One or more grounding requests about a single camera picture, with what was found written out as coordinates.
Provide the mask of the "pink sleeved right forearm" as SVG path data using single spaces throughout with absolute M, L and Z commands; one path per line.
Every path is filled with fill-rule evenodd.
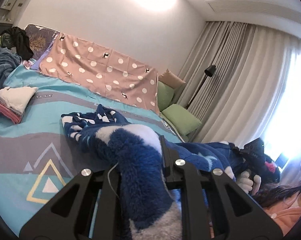
M 301 217 L 301 206 L 298 204 L 299 193 L 293 194 L 263 210 L 280 227 L 285 236 Z

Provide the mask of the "white gloved right hand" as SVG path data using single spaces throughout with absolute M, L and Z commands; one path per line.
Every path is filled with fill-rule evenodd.
M 247 194 L 251 196 L 255 195 L 260 186 L 261 186 L 262 178 L 259 175 L 254 175 L 252 178 L 250 177 L 249 171 L 244 171 L 236 178 L 237 185 Z

